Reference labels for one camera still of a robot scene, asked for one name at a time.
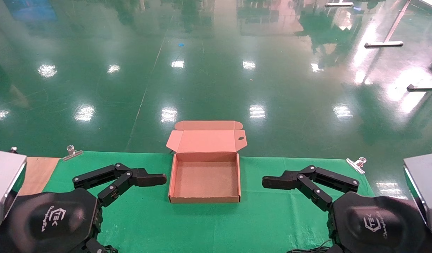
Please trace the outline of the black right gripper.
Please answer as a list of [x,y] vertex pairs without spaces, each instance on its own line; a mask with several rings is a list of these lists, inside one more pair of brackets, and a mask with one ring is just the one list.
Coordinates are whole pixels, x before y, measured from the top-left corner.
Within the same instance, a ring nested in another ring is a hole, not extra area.
[[432,232],[412,200],[348,192],[328,213],[327,253],[432,253]]

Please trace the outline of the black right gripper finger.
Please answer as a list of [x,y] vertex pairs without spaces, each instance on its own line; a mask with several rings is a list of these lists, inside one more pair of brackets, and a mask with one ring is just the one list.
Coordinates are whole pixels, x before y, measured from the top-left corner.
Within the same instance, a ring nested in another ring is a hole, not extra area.
[[281,176],[264,176],[262,186],[269,189],[299,190],[322,211],[328,211],[333,199],[317,184],[346,192],[357,192],[359,182],[356,179],[309,165],[300,171],[284,171]]

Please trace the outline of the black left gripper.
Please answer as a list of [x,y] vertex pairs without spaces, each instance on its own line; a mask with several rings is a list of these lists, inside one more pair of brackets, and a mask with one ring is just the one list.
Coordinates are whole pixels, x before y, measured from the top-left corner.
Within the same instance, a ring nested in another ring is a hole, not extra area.
[[[102,210],[130,187],[164,185],[165,174],[109,165],[73,178],[74,190],[19,196],[0,225],[0,253],[106,253],[97,241]],[[86,189],[110,183],[97,195]]]

